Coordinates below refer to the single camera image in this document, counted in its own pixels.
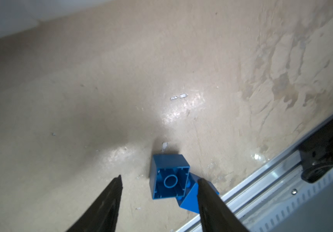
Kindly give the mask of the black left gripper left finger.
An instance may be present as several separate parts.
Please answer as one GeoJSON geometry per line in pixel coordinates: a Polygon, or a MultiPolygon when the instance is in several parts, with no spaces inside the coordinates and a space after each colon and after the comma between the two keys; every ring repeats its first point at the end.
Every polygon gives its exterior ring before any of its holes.
{"type": "Polygon", "coordinates": [[[114,232],[119,216],[122,177],[114,178],[69,232],[114,232]]]}

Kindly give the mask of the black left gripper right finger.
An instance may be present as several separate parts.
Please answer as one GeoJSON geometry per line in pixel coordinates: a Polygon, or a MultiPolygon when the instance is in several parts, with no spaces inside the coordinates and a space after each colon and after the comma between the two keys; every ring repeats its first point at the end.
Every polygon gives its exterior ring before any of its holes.
{"type": "Polygon", "coordinates": [[[248,232],[204,178],[198,180],[197,200],[204,232],[248,232]]]}

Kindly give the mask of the blue lego bottom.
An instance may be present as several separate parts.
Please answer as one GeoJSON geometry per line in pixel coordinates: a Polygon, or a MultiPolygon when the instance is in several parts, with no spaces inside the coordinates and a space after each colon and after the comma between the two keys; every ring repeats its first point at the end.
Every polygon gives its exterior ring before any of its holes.
{"type": "Polygon", "coordinates": [[[198,180],[200,179],[199,176],[190,173],[186,192],[184,197],[177,197],[177,203],[180,208],[186,209],[188,211],[194,212],[199,214],[199,205],[198,205],[198,180]]]}

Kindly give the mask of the dark blue lego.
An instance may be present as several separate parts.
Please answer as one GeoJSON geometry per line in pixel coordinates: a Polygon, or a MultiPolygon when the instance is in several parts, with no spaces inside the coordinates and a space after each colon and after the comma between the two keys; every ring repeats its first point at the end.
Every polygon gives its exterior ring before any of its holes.
{"type": "Polygon", "coordinates": [[[150,167],[153,200],[184,197],[190,165],[181,154],[154,154],[150,167]]]}

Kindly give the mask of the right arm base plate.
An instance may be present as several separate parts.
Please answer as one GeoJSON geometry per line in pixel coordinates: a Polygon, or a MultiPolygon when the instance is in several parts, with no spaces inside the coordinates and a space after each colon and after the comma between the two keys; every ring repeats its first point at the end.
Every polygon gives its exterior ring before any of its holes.
{"type": "Polygon", "coordinates": [[[301,178],[315,183],[333,168],[333,119],[304,140],[299,146],[303,172],[301,178]]]}

